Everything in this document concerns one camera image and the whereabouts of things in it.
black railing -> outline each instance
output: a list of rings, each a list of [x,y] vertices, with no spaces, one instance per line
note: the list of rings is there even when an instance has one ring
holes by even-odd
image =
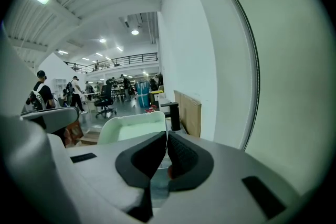
[[[105,60],[102,62],[93,63],[89,66],[78,65],[72,62],[65,62],[69,67],[78,73],[91,73],[98,70],[103,70],[107,68],[113,68],[118,66],[128,66],[134,63],[143,63],[143,62],[155,62],[158,59],[158,53],[153,52],[151,54],[138,54],[130,55],[125,57],[114,58],[111,60]]]

cardboard box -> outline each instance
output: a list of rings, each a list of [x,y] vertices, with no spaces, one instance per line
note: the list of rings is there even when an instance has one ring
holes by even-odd
[[[201,136],[201,108],[202,104],[189,96],[174,91],[175,102],[178,103],[180,119],[189,135]]]

curved white wall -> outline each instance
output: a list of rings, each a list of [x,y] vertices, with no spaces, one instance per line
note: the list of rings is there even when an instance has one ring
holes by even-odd
[[[232,0],[162,0],[165,91],[202,103],[201,138],[244,145],[254,108],[255,73],[245,22]]]
[[[162,0],[158,12],[164,91],[174,90],[202,103],[201,137],[212,140],[216,122],[215,56],[200,0]]]
[[[304,193],[335,146],[335,36],[319,0],[239,0],[259,53],[260,103],[246,152]]]

black rectangular slot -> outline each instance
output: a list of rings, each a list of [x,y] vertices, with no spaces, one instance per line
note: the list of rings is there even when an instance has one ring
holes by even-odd
[[[285,206],[258,177],[249,176],[243,178],[242,181],[268,219],[275,217],[285,210]]]
[[[78,163],[78,162],[86,161],[88,159],[92,159],[92,158],[95,158],[95,157],[97,157],[97,156],[95,156],[94,153],[87,153],[87,154],[83,154],[83,155],[70,157],[70,159],[72,160],[73,163]]]

chair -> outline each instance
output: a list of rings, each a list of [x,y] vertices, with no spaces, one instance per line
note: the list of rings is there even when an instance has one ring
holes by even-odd
[[[112,89],[112,84],[108,83],[107,85],[104,85],[101,89],[102,95],[97,96],[98,100],[94,102],[94,106],[101,106],[102,111],[98,112],[96,114],[96,117],[99,114],[105,113],[105,118],[107,115],[107,112],[114,112],[114,114],[117,113],[117,111],[113,108],[109,108],[109,105],[113,104],[113,98],[111,96],[111,89]]]

